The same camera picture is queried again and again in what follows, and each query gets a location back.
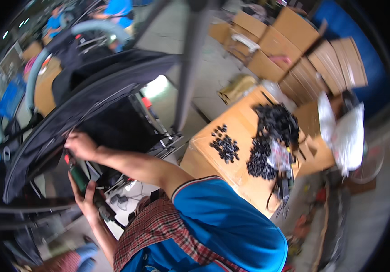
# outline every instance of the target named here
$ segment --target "blue polo shirt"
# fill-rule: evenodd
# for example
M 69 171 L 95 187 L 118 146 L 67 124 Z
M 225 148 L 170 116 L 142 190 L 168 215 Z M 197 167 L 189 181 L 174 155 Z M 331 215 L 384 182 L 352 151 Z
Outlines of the blue polo shirt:
M 219 177 L 181 185 L 172 202 L 189 232 L 220 256 L 252 272 L 279 272 L 285 264 L 287 241 L 259 210 Z M 172 239 L 136 253 L 122 272 L 228 271 L 220 262 L 200 266 Z
M 110 0 L 109 5 L 104 11 L 107 15 L 127 15 L 133 10 L 131 0 Z M 120 17 L 111 19 L 123 28 L 129 27 L 132 24 L 132 20 L 127 17 Z
M 50 19 L 48 19 L 47 27 L 58 29 L 60 27 L 60 16 L 61 14 L 59 14 L 56 18 L 51 16 Z M 54 38 L 57 34 L 59 34 L 59 32 L 60 31 L 51 33 L 50 38 Z

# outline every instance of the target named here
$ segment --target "green tool handle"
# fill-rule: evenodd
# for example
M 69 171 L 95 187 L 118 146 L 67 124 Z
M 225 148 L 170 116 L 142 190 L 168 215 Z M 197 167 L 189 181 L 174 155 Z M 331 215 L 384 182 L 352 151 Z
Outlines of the green tool handle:
M 80 189 L 80 192 L 84 193 L 86 192 L 86 187 L 89 183 L 89 179 L 87 178 L 85 172 L 83 169 L 79 166 L 73 165 L 69 168 L 69 171 L 72 175 L 72 178 L 77 183 L 78 188 Z
M 71 172 L 72 178 L 74 179 L 75 183 L 77 183 L 78 188 L 84 196 L 87 185 L 89 183 L 88 177 L 86 176 L 83 169 L 77 165 L 72 165 L 69 168 L 69 171 Z M 93 203 L 104 220 L 113 221 L 115 219 L 115 211 L 109 206 L 109 204 L 107 204 L 104 197 L 99 192 L 95 192 L 93 195 Z

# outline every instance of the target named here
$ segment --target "red plaid cloth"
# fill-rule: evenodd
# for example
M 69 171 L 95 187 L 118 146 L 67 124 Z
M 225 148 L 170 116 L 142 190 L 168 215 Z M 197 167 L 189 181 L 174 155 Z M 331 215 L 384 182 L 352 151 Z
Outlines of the red plaid cloth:
M 68 251 L 44 262 L 33 272 L 76 272 L 80 263 L 80 255 L 75 251 Z
M 215 262 L 225 271 L 246 271 L 216 254 L 193 237 L 163 190 L 160 190 L 159 198 L 153 202 L 149 199 L 142 200 L 137 208 L 139 214 L 119 239 L 113 257 L 115 272 L 121 271 L 141 249 L 168 239 L 173 239 L 200 265 Z

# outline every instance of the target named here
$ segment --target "worker in blue shirt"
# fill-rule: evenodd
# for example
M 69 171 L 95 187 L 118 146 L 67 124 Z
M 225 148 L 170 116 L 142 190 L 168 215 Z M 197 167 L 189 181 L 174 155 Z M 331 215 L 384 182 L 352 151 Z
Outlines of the worker in blue shirt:
M 129 35 L 133 35 L 133 6 L 131 0 L 110 0 L 109 4 L 102 6 L 104 12 L 91 14 L 94 19 L 108 19 L 120 25 Z
M 279 272 L 287 241 L 259 210 L 220 177 L 194 179 L 178 166 L 136 152 L 112 150 L 82 132 L 65 147 L 78 158 L 114 168 L 160 187 L 139 202 L 119 241 L 93 204 L 96 183 L 76 202 L 116 272 Z
M 60 25 L 60 8 L 61 5 L 57 6 L 53 11 L 51 12 L 51 17 L 48 19 L 47 22 L 47 28 L 48 28 L 48 36 L 52 39 L 54 38 L 59 32 L 61 31 L 61 25 Z

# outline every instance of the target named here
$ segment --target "hand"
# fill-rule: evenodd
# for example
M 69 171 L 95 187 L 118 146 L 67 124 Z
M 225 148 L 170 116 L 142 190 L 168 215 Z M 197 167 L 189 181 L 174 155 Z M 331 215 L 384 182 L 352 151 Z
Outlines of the hand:
M 89 224 L 92 226 L 93 224 L 100 222 L 100 213 L 98 209 L 93 204 L 93 195 L 95 193 L 96 182 L 90 180 L 87 187 L 85 196 L 83 197 L 80 189 L 77 186 L 77 183 L 72 178 L 71 173 L 68 172 L 69 181 L 71 182 L 72 191 L 74 192 L 74 198 L 76 199 L 76 203 L 78 207 L 82 211 L 83 215 L 88 220 Z
M 94 161 L 98 146 L 84 132 L 71 132 L 66 139 L 65 148 L 69 148 L 77 158 Z

